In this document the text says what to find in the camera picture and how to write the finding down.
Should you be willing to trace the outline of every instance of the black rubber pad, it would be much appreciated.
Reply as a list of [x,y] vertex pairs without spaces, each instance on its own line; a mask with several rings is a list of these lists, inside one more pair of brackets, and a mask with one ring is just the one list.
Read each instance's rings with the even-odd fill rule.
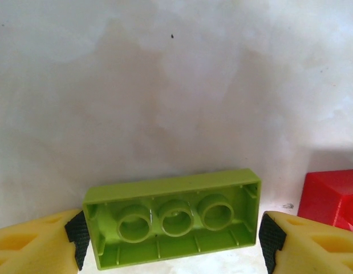
[[84,212],[80,212],[64,226],[68,240],[75,243],[75,260],[79,270],[83,268],[89,246],[90,236],[86,226]]
[[277,250],[283,248],[286,233],[268,214],[264,214],[258,237],[260,239],[267,272],[272,274],[276,266],[275,253]]

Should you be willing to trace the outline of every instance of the white marble surface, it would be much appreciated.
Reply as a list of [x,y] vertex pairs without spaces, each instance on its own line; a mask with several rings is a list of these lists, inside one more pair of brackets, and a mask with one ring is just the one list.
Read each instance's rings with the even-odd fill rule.
[[[353,168],[353,0],[0,1],[0,227],[240,167],[263,208]],[[264,273],[258,252],[109,273]]]

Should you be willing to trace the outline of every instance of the green plastic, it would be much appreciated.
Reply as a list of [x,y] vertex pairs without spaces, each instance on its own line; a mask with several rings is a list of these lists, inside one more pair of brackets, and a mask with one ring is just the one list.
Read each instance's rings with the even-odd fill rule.
[[249,169],[91,188],[98,269],[254,245],[260,188]]

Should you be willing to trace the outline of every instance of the red toy block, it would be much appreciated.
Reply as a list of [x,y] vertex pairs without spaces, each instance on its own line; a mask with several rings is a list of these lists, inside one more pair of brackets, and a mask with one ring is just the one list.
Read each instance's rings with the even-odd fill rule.
[[308,173],[298,216],[353,231],[353,170]]

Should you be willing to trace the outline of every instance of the red duplo brick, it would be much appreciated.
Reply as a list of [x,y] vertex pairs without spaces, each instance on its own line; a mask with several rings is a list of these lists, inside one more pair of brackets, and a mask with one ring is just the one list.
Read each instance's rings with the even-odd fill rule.
[[298,216],[353,231],[353,170],[308,173]]

